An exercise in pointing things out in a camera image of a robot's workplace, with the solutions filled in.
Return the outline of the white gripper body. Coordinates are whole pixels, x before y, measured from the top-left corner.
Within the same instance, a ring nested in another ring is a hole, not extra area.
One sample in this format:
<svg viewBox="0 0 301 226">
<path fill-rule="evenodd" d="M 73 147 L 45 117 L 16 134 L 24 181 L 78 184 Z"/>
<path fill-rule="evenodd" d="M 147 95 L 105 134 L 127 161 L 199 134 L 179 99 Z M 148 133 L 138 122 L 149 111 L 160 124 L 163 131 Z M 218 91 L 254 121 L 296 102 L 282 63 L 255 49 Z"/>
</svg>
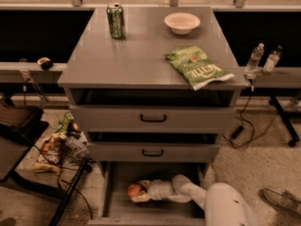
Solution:
<svg viewBox="0 0 301 226">
<path fill-rule="evenodd" d="M 153 180 L 147 187 L 147 192 L 152 200 L 161 201 L 173 195 L 173 187 L 169 181 Z"/>
</svg>

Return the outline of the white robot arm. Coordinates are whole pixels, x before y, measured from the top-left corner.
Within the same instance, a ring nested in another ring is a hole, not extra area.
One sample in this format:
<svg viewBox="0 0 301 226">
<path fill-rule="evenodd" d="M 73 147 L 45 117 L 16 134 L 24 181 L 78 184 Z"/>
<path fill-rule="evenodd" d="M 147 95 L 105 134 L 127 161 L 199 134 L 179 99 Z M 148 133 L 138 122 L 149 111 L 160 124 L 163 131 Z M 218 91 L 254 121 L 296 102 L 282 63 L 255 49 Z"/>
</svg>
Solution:
<svg viewBox="0 0 301 226">
<path fill-rule="evenodd" d="M 260 226 L 242 195 L 225 183 L 214 183 L 204 189 L 183 174 L 176 174 L 170 181 L 141 180 L 133 183 L 128 186 L 127 194 L 135 203 L 193 201 L 204 211 L 206 226 Z"/>
</svg>

